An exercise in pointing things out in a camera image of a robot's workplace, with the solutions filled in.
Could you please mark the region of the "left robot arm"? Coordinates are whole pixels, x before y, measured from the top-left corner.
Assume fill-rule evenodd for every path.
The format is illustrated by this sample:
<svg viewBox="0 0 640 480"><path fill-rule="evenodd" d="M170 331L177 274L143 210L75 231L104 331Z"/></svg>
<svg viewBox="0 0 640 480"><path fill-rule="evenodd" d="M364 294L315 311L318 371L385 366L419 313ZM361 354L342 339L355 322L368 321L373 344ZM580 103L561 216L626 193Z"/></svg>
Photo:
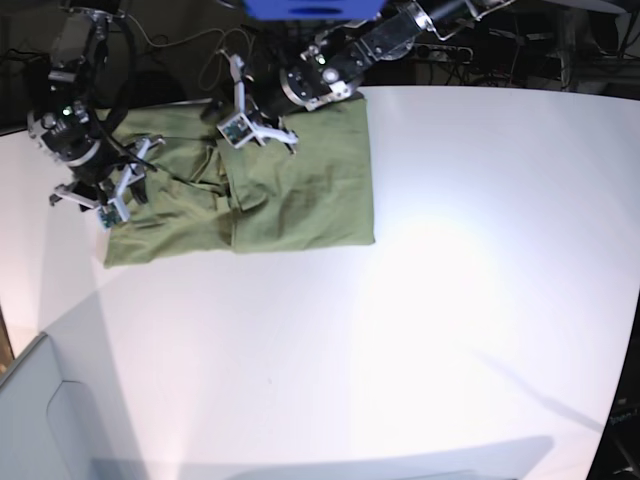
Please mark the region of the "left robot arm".
<svg viewBox="0 0 640 480"><path fill-rule="evenodd" d="M275 123L302 110L313 111L353 96L365 73L382 61L407 55L428 32L446 41L508 1L394 1L374 18L314 22L298 40L262 32L271 59L265 73L248 74L237 55L228 58L241 73L253 122Z"/></svg>

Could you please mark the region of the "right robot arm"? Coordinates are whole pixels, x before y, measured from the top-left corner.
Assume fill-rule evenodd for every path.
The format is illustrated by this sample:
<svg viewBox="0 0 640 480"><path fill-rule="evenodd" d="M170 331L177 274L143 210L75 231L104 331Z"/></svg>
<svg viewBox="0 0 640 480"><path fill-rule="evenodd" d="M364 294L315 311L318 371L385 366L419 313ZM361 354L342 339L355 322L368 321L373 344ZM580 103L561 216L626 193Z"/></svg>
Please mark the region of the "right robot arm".
<svg viewBox="0 0 640 480"><path fill-rule="evenodd" d="M124 191L144 177L144 161L113 133L128 115L135 90L137 52L121 1L63 1L67 14L49 55L46 86L27 115L29 137L73 181L56 187L52 205L71 201L83 210L110 214ZM105 118L97 112L97 84L108 59L110 27L118 27L128 52L127 79Z"/></svg>

